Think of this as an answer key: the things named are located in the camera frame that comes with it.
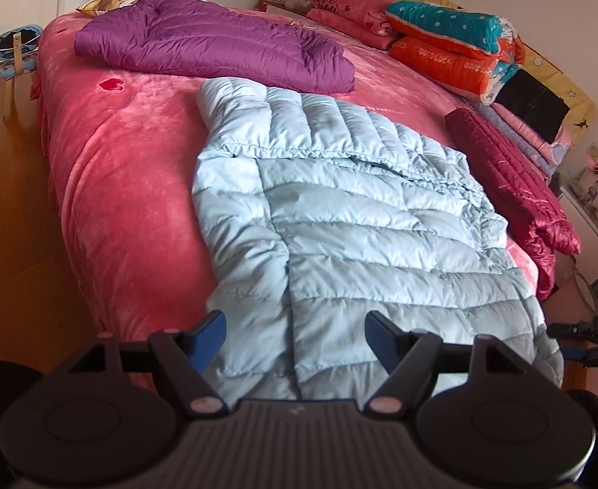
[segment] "bed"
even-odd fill
[[[139,340],[198,322],[216,285],[190,198],[207,136],[195,101],[203,79],[113,70],[76,57],[75,34],[88,20],[71,13],[48,25],[33,98],[51,195],[95,326]],[[307,19],[293,24],[345,48],[356,90],[338,98],[454,147],[444,116],[464,106],[459,97],[339,32]],[[511,239],[508,251],[534,290],[536,266]]]

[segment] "chair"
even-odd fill
[[[4,80],[2,118],[8,121],[15,105],[15,77],[25,71],[36,70],[39,39],[43,30],[38,25],[12,29],[0,35],[0,77]]]

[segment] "dark red quilted blanket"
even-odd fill
[[[580,240],[550,188],[523,153],[479,114],[458,108],[446,116],[457,148],[466,154],[476,180],[508,231],[539,268],[537,297],[554,286],[554,251],[580,252]]]

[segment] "red heart pattern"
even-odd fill
[[[123,84],[125,84],[125,81],[122,79],[112,77],[111,79],[102,81],[98,84],[98,86],[100,86],[102,90],[108,90],[109,92],[112,92],[113,90],[124,90],[124,87],[122,86]]]

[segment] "purple quilt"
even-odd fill
[[[352,91],[355,74],[324,35],[202,0],[140,0],[99,15],[77,33],[75,53],[123,70],[244,77],[318,94]]]

